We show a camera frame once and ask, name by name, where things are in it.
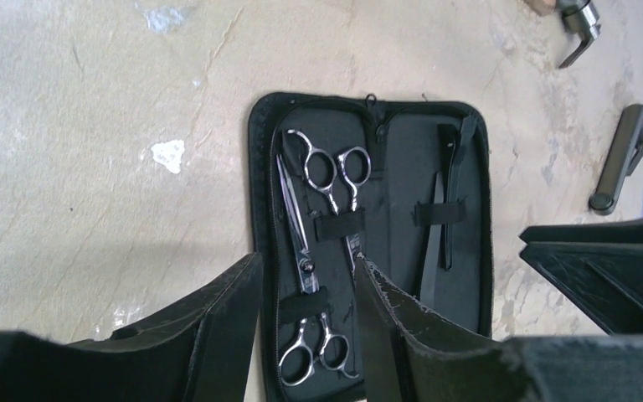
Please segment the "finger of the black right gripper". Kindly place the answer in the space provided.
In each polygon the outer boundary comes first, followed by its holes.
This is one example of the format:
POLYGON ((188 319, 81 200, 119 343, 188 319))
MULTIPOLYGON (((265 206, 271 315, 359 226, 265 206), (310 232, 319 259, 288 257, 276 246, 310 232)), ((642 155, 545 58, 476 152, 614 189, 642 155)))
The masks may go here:
POLYGON ((537 225, 520 256, 608 334, 643 334, 643 218, 537 225))

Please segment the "black zipper tool case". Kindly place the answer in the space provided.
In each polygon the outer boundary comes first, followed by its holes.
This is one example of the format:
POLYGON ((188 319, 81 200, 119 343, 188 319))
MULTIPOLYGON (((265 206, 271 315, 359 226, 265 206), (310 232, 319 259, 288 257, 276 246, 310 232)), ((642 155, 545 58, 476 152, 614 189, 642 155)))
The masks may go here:
POLYGON ((327 200, 304 179, 300 140, 285 134, 302 131, 311 143, 332 155, 349 147, 364 147, 371 158, 369 180, 359 189, 365 215, 356 255, 369 258, 402 291, 419 299, 420 280, 429 228, 415 223, 416 204, 434 199, 435 174, 440 170, 438 126, 459 126, 476 120, 461 164, 458 199, 466 202, 466 217, 454 225, 453 264, 436 278, 435 306, 430 310, 486 338, 491 337, 493 261, 491 244, 491 185, 486 123, 474 107, 457 101, 388 101, 374 95, 363 99, 275 92, 262 96, 248 122, 249 184, 253 245, 265 263, 261 307, 262 367, 265 395, 270 401, 355 401, 366 399, 357 306, 356 271, 352 275, 344 239, 319 240, 316 224, 331 217, 327 200), (291 235, 280 189, 276 157, 284 158, 294 184, 316 265, 321 292, 301 293, 291 235), (298 320, 309 316, 305 340, 316 350, 322 334, 314 316, 327 309, 333 332, 351 344, 348 379, 315 364, 315 373, 295 387, 281 383, 305 371, 303 352, 278 359, 294 341, 298 320))

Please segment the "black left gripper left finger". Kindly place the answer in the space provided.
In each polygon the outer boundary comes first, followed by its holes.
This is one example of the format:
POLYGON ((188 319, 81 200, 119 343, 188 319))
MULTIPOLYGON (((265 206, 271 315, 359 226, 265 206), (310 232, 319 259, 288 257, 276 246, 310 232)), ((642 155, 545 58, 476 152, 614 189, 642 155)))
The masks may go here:
POLYGON ((0 401, 243 400, 263 267, 260 254, 247 255, 101 341, 0 331, 0 401))

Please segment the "silver straight scissors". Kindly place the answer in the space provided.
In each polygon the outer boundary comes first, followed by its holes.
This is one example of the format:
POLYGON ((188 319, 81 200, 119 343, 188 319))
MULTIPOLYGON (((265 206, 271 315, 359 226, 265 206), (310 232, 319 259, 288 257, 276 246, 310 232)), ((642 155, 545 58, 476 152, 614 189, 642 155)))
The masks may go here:
MULTIPOLYGON (((289 233, 291 235, 299 287, 304 296, 314 296, 319 294, 322 288, 319 285, 316 275, 315 262, 310 255, 310 247, 306 239, 305 227, 296 200, 294 184, 288 173, 284 158, 281 155, 276 157, 276 164, 280 175, 280 189, 285 206, 289 233)), ((359 373, 353 373, 347 370, 347 361, 351 353, 351 344, 348 338, 340 332, 333 332, 325 307, 314 317, 317 318, 321 324, 320 344, 316 350, 307 344, 305 340, 305 330, 311 318, 307 316, 299 319, 296 325, 296 338, 286 347, 279 357, 278 368, 283 368, 285 360, 291 354, 301 351, 307 360, 306 371, 297 379, 283 378, 281 383, 288 387, 295 387, 302 384, 314 375, 316 363, 319 363, 324 369, 337 372, 348 379, 358 379, 360 376, 359 373), (328 363, 326 359, 327 348, 336 341, 344 347, 344 353, 339 356, 337 362, 328 363)))

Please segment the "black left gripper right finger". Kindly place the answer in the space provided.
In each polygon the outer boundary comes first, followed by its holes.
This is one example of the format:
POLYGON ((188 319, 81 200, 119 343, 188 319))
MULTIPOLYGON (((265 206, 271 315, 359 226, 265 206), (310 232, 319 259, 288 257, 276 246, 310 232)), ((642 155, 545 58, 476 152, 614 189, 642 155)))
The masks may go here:
POLYGON ((356 259, 370 401, 643 401, 643 336, 519 337, 468 331, 356 259))

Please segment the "silver thinning scissors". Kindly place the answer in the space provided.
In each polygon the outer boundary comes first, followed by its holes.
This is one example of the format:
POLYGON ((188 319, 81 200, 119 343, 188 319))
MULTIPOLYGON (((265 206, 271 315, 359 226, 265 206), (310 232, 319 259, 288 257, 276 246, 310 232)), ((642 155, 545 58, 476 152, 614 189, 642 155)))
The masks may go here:
POLYGON ((347 259, 351 274, 355 274, 355 258, 361 249, 360 234, 365 228, 365 215, 359 207, 359 189, 369 180, 371 173, 371 158, 364 147, 349 147, 335 155, 313 145, 311 140, 300 130, 288 129, 285 134, 290 138, 301 141, 306 152, 301 157, 301 167, 306 184, 320 193, 331 209, 332 216, 321 219, 316 224, 316 235, 319 240, 332 238, 344 239, 347 259), (347 172, 347 161, 357 155, 362 163, 363 174, 354 179, 347 172), (331 169, 324 181, 316 181, 311 175, 310 163, 318 157, 327 163, 331 169), (341 211, 334 196, 335 182, 342 181, 347 186, 347 210, 341 211))

